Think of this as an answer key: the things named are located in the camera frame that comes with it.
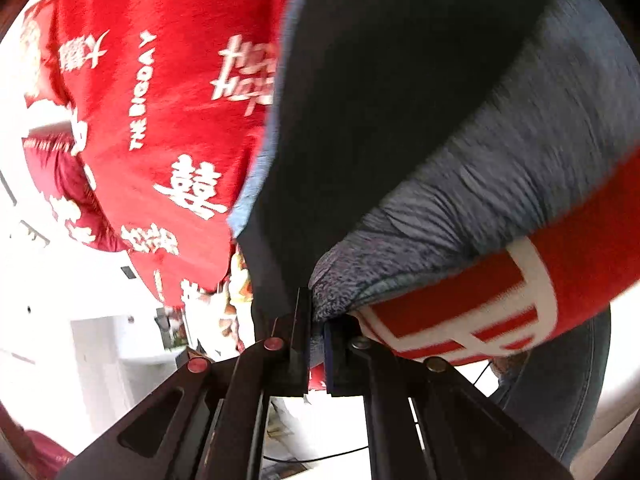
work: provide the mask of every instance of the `folded fabric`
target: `folded fabric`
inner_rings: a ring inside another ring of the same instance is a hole
[[[72,155],[74,145],[69,123],[31,130],[22,146],[33,183],[71,238],[100,251],[125,251],[98,204],[86,165]]]
[[[486,103],[318,262],[315,319],[453,276],[580,205],[638,145],[639,103],[600,2],[550,0]]]

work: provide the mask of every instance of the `black metal frame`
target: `black metal frame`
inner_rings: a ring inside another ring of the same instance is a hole
[[[301,289],[295,313],[239,357],[214,363],[188,349],[58,480],[256,480],[269,398],[307,391],[309,333]],[[373,480],[571,478],[445,360],[398,358],[350,316],[327,323],[324,340],[329,393],[364,396]]]

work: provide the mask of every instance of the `black fabric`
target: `black fabric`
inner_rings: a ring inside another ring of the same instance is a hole
[[[254,312],[292,310],[320,256],[482,104],[545,4],[306,1],[276,156],[238,237]]]

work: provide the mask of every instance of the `red fabric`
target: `red fabric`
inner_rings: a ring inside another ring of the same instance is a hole
[[[260,148],[284,1],[59,0],[62,77],[87,125],[82,157],[157,298],[160,272],[167,304],[181,303],[184,279],[216,290],[226,275],[226,213]],[[178,160],[196,172],[182,172],[176,186],[192,186],[201,163],[208,168],[210,218],[167,194]],[[176,243],[145,241],[153,230]]]
[[[37,431],[25,431],[35,447],[35,456],[30,464],[36,468],[38,478],[54,480],[57,474],[71,462],[75,455]]]
[[[323,392],[325,390],[324,365],[319,364],[309,370],[309,391]]]
[[[361,309],[367,335],[454,364],[530,348],[602,311],[640,279],[640,150],[561,221],[442,282]]]
[[[57,130],[53,127],[50,132],[31,132],[23,139],[33,183],[69,236],[101,251],[126,250],[100,209],[80,156],[71,155],[74,144],[70,124]]]
[[[24,13],[20,50],[27,106],[41,99],[56,104],[68,100],[60,75],[56,6],[58,0],[40,0]]]

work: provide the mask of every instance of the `red rivet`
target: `red rivet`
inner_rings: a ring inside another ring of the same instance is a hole
[[[187,368],[192,374],[200,374],[209,368],[209,361],[204,357],[195,357],[189,361]]]
[[[264,347],[271,351],[280,350],[283,346],[284,341],[279,337],[270,337],[264,342]]]

